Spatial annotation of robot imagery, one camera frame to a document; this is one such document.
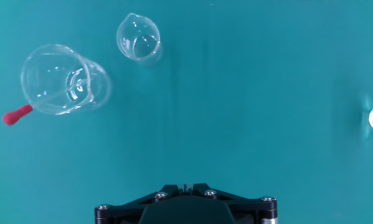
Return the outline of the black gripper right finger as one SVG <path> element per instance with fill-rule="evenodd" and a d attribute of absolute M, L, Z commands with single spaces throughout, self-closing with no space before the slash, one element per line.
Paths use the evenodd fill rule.
<path fill-rule="evenodd" d="M 248 199 L 211 188 L 208 184 L 186 184 L 186 194 L 224 202 L 238 223 L 242 217 L 250 215 L 252 223 L 277 224 L 277 199 L 272 196 Z"/>

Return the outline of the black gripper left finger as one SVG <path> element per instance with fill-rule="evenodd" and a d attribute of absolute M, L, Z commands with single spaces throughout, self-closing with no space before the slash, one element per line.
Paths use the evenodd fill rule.
<path fill-rule="evenodd" d="M 164 185 L 159 191 L 153 192 L 124 205 L 101 204 L 94 209 L 95 224 L 115 224 L 129 217 L 140 218 L 143 211 L 157 202 L 180 196 L 187 191 L 186 184 Z"/>

